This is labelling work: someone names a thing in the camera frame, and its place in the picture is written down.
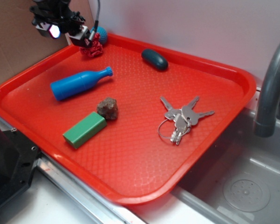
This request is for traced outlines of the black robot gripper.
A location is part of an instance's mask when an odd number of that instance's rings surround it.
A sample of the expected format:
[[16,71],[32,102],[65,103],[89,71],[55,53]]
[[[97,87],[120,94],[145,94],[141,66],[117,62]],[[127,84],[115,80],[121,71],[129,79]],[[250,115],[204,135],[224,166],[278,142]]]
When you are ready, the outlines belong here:
[[58,39],[68,33],[75,46],[92,47],[91,32],[84,26],[85,18],[79,11],[70,9],[69,0],[35,0],[29,11],[34,14],[32,24],[41,36]]

